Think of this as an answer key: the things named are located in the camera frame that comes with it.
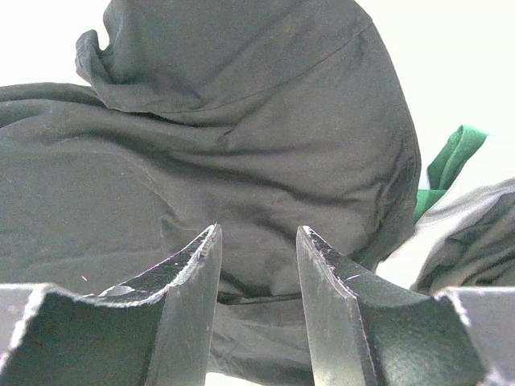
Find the grey folded shirt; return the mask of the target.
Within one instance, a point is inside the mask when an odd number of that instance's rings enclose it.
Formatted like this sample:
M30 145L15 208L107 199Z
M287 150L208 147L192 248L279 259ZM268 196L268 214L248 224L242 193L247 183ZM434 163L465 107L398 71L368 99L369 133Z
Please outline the grey folded shirt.
M513 285L514 193L506 193L477 221L447 236L410 288L435 294L448 286Z

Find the green folded shirt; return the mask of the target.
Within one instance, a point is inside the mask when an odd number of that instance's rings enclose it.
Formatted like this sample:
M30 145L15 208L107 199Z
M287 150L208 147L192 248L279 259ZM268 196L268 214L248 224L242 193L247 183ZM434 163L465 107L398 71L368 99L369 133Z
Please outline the green folded shirt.
M466 162L484 144L488 133L470 125L461 125L426 169L427 189L419 189L414 209L414 222L434 206L450 189Z

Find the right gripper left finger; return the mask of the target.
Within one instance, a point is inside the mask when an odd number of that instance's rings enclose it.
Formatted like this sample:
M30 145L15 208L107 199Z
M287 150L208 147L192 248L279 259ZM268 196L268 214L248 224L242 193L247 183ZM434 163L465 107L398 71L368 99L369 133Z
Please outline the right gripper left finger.
M87 299L111 308L160 309L145 385L202 385L208 366L222 231L208 226L177 253Z

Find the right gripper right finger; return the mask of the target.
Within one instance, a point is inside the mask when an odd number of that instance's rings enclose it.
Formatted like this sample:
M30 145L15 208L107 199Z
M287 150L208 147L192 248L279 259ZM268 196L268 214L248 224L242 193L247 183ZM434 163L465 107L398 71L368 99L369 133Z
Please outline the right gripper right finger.
M398 287L308 226L296 240L317 385L476 385L483 365L448 300Z

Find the black t shirt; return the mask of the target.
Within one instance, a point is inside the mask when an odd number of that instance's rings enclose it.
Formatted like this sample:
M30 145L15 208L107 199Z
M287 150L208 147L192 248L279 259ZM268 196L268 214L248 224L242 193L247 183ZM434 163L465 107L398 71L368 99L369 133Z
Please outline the black t shirt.
M85 85L1 90L1 279L90 294L223 232L210 368L310 385L308 225L368 269L413 230L414 124L354 1L113 1Z

